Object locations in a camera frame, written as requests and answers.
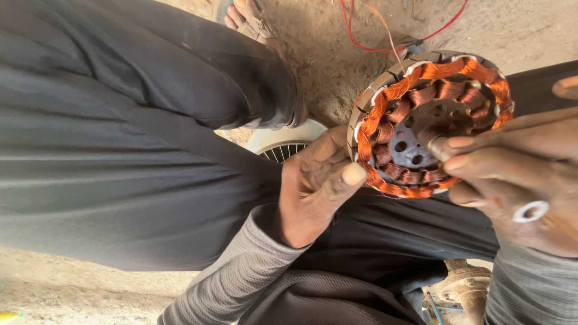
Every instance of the toe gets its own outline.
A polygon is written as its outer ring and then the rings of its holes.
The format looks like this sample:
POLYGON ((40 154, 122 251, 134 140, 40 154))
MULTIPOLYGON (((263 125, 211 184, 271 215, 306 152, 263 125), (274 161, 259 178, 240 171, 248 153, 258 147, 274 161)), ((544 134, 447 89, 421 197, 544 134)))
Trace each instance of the toe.
POLYGON ((235 31, 239 29, 239 26, 235 24, 235 21, 229 15, 225 16, 225 25, 227 25, 227 27, 229 27, 230 29, 234 29, 235 31))
POLYGON ((253 26, 254 22, 251 18, 259 16, 260 12, 253 0, 235 0, 235 8, 253 28, 257 28, 257 26, 253 26))
POLYGON ((235 6, 229 6, 229 8, 227 8, 227 13, 231 18, 233 18, 233 21, 235 21, 235 24, 237 24, 237 26, 240 27, 245 22, 245 18, 241 16, 241 14, 237 10, 237 8, 235 8, 235 6))

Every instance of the hole in stator hub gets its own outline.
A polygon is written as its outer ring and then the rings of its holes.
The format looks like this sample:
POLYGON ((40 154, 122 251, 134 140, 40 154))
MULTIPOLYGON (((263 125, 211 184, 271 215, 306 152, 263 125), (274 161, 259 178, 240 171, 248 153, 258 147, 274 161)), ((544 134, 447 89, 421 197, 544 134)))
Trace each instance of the hole in stator hub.
POLYGON ((416 123, 416 118, 412 115, 412 116, 409 116, 407 118, 407 120, 405 120, 405 122, 403 122, 403 125, 405 125, 406 128, 411 128, 415 123, 416 123))
POLYGON ((422 161, 424 161, 424 156, 418 154, 417 156, 413 157, 412 164, 419 165, 422 161))
POLYGON ((395 151, 402 152, 407 149, 407 143, 400 141, 397 145, 395 145, 395 151))
POLYGON ((458 131, 460 129, 460 124, 458 122, 453 122, 450 124, 449 129, 451 132, 458 131))
POLYGON ((440 116, 444 115, 444 113, 446 113, 446 106, 444 104, 440 104, 440 105, 434 107, 432 110, 432 114, 435 117, 440 117, 440 116))

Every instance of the sleeve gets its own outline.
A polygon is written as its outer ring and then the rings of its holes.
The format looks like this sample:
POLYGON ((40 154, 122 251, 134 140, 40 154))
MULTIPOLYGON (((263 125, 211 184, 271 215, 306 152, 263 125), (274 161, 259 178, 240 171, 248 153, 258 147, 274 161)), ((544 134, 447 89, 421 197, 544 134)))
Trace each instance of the sleeve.
POLYGON ((310 246, 284 246, 262 230, 277 205, 254 208, 221 257, 158 318, 159 325, 231 324, 310 246))
POLYGON ((486 324, 578 324, 578 259, 498 240, 486 324))

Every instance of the red wire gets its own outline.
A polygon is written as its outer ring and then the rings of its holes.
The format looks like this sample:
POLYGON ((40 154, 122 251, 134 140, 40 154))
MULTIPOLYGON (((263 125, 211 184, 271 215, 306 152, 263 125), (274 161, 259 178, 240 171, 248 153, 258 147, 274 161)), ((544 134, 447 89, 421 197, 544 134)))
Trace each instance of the red wire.
MULTIPOLYGON (((445 24, 442 28, 438 29, 436 32, 434 32, 433 34, 426 36, 423 38, 423 40, 428 40, 432 37, 434 37, 435 35, 439 34, 441 31, 443 31, 444 29, 448 28, 450 25, 452 25, 456 20, 458 20, 458 18, 460 17, 460 15, 462 15, 462 12, 464 12, 464 9, 466 8, 466 5, 468 4, 469 0, 465 0, 464 1, 464 5, 462 5, 462 8, 460 9, 460 11, 458 11, 457 14, 455 14, 455 16, 447 22, 447 24, 445 24)), ((351 0, 350 4, 349 4, 349 21, 347 21, 347 14, 345 13, 345 6, 343 4, 343 0, 339 0, 339 3, 341 4, 341 11, 343 12, 343 20, 345 21, 345 27, 347 28, 347 32, 349 33, 349 39, 351 39, 351 42, 353 43, 353 45, 359 47, 360 49, 366 50, 368 52, 379 52, 379 53, 390 53, 393 52, 393 50, 390 49, 373 49, 371 47, 366 47, 363 46, 359 43, 359 41, 355 38, 355 36, 353 35, 353 32, 351 31, 351 17, 353 16, 353 0, 351 0)), ((405 50, 407 49, 407 47, 403 47, 403 48, 398 48, 398 51, 401 50, 405 50)))

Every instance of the foot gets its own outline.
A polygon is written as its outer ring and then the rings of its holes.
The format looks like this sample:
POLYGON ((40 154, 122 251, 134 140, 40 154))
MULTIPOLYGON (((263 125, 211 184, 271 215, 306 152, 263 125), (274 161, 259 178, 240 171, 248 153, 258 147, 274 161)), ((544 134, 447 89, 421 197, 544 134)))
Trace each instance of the foot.
MULTIPOLYGON (((235 4, 227 8, 225 24, 236 31, 245 21, 248 21, 253 29, 258 30, 259 26, 255 24, 253 17, 258 17, 260 13, 253 0, 235 0, 235 4)), ((276 38, 265 38, 259 35, 257 42, 274 48, 279 56, 283 57, 281 45, 276 38)))

